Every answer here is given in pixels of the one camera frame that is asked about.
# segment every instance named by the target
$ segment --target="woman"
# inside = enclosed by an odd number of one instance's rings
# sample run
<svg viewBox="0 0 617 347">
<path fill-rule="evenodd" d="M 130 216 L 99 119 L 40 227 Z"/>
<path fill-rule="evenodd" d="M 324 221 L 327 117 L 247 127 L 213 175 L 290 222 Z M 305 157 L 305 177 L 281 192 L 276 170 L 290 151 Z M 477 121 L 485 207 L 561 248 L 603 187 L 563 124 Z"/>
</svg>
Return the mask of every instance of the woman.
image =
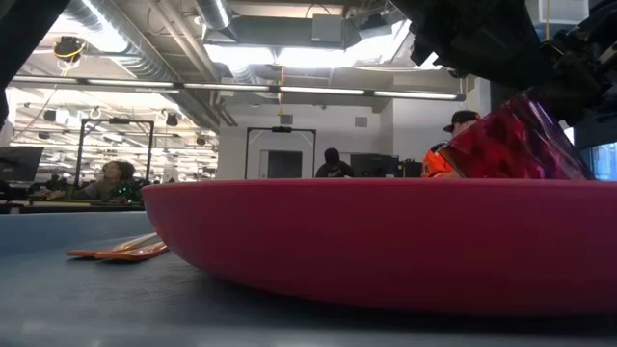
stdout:
<svg viewBox="0 0 617 347">
<path fill-rule="evenodd" d="M 135 167 L 131 163 L 120 160 L 110 161 L 103 166 L 103 179 L 74 192 L 70 198 L 74 200 L 112 200 L 114 191 L 125 181 L 132 180 L 134 173 Z M 64 197 L 65 193 L 58 191 L 49 195 L 50 200 Z"/>
</svg>

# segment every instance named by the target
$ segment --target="black door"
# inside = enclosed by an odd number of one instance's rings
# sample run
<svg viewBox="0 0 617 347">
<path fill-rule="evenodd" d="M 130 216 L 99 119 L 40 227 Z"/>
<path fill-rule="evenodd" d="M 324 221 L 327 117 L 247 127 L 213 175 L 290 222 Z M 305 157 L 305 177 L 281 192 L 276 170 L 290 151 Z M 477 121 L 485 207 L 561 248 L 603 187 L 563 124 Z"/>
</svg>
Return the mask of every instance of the black door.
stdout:
<svg viewBox="0 0 617 347">
<path fill-rule="evenodd" d="M 271 150 L 268 152 L 268 178 L 301 177 L 301 151 Z"/>
</svg>

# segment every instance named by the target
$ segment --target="baseball cap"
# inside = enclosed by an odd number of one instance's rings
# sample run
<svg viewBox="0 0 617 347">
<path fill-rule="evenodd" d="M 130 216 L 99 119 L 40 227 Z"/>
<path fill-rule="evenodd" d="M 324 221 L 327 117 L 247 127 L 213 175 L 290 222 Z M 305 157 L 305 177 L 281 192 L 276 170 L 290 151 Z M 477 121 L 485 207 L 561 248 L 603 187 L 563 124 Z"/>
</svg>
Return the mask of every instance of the baseball cap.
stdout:
<svg viewBox="0 0 617 347">
<path fill-rule="evenodd" d="M 454 115 L 452 115 L 452 121 L 450 122 L 450 125 L 444 127 L 443 131 L 452 132 L 454 130 L 455 123 L 463 124 L 464 122 L 479 119 L 480 115 L 478 115 L 477 112 L 473 112 L 470 110 L 457 111 L 454 113 Z"/>
</svg>

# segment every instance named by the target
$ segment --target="orange shirt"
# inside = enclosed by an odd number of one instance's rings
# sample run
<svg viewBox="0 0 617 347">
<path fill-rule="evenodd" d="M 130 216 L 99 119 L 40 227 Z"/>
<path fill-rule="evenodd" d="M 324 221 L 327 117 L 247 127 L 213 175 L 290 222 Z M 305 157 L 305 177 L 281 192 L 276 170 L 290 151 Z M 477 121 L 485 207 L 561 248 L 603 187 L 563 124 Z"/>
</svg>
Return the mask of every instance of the orange shirt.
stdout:
<svg viewBox="0 0 617 347">
<path fill-rule="evenodd" d="M 424 156 L 422 162 L 422 177 L 438 177 L 442 174 L 452 173 L 454 169 L 440 156 L 439 149 L 443 144 L 433 146 Z"/>
</svg>

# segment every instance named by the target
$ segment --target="black hoodie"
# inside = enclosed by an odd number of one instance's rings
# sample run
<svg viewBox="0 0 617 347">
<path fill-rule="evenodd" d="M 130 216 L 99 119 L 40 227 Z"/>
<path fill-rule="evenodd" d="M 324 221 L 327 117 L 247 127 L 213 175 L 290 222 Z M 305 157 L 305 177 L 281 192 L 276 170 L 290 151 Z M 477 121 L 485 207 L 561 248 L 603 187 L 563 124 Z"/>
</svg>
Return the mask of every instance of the black hoodie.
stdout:
<svg viewBox="0 0 617 347">
<path fill-rule="evenodd" d="M 326 164 L 322 165 L 319 170 L 317 170 L 317 174 L 315 177 L 321 178 L 335 178 L 335 177 L 344 177 L 344 176 L 354 176 L 354 171 L 351 167 L 340 160 L 338 155 L 338 150 L 336 148 L 328 148 L 324 153 L 326 157 Z"/>
</svg>

